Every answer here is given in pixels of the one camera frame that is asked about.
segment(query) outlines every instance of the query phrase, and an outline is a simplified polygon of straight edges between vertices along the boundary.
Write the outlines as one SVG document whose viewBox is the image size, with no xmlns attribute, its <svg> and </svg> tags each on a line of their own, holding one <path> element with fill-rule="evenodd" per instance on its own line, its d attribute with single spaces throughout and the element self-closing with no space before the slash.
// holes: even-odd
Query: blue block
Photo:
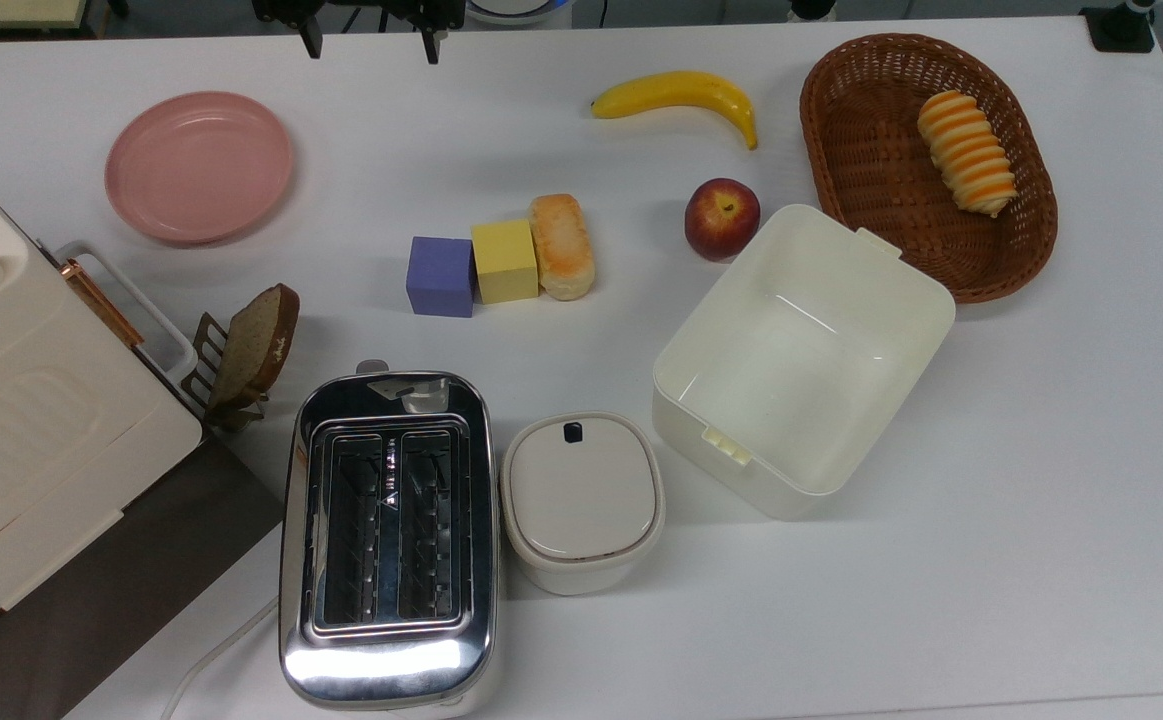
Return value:
<svg viewBox="0 0 1163 720">
<path fill-rule="evenodd" d="M 470 318 L 475 313 L 472 243 L 449 237 L 413 237 L 407 286 L 413 313 Z"/>
</svg>

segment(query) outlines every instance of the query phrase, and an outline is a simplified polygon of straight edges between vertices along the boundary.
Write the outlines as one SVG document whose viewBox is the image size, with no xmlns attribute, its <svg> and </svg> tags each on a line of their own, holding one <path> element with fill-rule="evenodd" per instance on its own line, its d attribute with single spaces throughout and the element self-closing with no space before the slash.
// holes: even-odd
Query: brown wicker basket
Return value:
<svg viewBox="0 0 1163 720">
<path fill-rule="evenodd" d="M 966 213 L 919 136 L 919 108 L 947 90 L 975 97 L 1007 152 L 1016 192 L 998 218 Z M 800 99 L 822 211 L 900 247 L 956 302 L 1011 295 L 1057 236 L 1053 181 L 1016 98 L 969 54 L 923 35 L 872 35 L 832 50 Z"/>
</svg>

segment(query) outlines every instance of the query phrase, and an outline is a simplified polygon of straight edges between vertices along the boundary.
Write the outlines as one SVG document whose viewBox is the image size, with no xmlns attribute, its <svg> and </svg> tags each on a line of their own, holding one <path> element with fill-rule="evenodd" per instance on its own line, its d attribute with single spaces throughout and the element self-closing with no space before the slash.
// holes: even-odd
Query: yellow sponge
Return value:
<svg viewBox="0 0 1163 720">
<path fill-rule="evenodd" d="M 473 224 L 475 273 L 479 276 L 481 304 L 536 297 L 536 252 L 527 219 Z"/>
</svg>

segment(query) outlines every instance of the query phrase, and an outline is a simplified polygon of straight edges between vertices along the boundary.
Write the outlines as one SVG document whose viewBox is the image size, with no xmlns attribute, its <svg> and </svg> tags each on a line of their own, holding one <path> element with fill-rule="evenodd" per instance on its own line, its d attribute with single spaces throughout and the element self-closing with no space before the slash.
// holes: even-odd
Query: toy bread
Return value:
<svg viewBox="0 0 1163 720">
<path fill-rule="evenodd" d="M 929 97 L 919 111 L 919 135 L 961 211 L 998 218 L 1016 197 L 1006 154 L 972 97 L 957 90 Z"/>
<path fill-rule="evenodd" d="M 205 421 L 242 429 L 234 413 L 265 395 L 288 358 L 301 299 L 279 283 L 230 318 L 221 365 L 212 382 Z"/>
<path fill-rule="evenodd" d="M 594 256 L 590 233 L 576 197 L 542 195 L 531 200 L 527 220 L 536 251 L 536 273 L 545 294 L 555 300 L 576 300 L 594 284 Z"/>
</svg>

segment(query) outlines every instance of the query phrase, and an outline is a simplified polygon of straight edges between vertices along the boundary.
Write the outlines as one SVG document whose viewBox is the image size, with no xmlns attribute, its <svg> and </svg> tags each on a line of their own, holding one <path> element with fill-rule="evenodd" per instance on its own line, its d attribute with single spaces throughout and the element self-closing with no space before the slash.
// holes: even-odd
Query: apple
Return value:
<svg viewBox="0 0 1163 720">
<path fill-rule="evenodd" d="M 759 231 L 759 199 L 732 178 L 701 184 L 683 213 L 683 234 L 706 261 L 727 261 Z"/>
</svg>

